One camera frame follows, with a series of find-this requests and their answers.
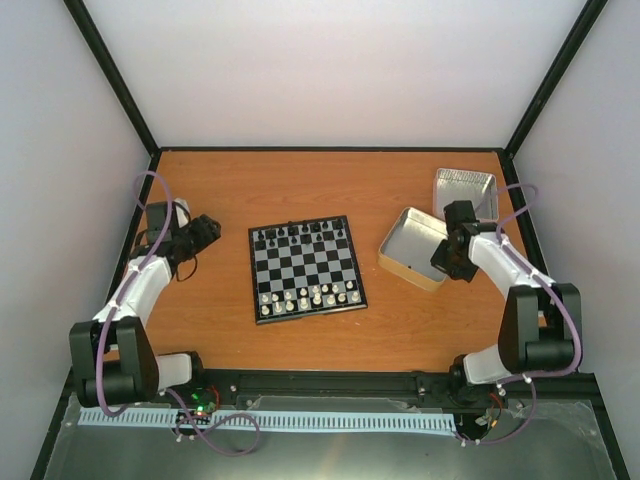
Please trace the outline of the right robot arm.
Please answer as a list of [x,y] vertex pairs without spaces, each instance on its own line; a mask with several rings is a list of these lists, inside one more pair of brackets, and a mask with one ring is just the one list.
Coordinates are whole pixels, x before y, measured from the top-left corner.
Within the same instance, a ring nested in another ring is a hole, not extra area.
[[447,236],[431,265],[452,280],[469,282],[483,271],[505,299],[495,345],[456,357],[449,369],[455,401],[471,402],[480,385],[562,377],[582,360],[581,296],[571,283],[558,283],[515,250],[495,222],[476,218],[469,200],[444,208]]

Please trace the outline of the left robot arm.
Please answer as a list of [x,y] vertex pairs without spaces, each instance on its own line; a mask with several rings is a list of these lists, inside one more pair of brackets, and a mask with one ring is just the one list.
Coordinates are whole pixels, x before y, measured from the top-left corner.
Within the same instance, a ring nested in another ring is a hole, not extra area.
[[208,390],[195,351],[156,355],[146,333],[162,291],[178,278],[178,267],[221,237],[221,225],[206,214],[192,217],[183,199],[146,209],[146,228],[137,233],[126,272],[106,305],[69,333],[75,391],[84,407],[110,415],[118,406],[147,402],[172,387],[186,402]]

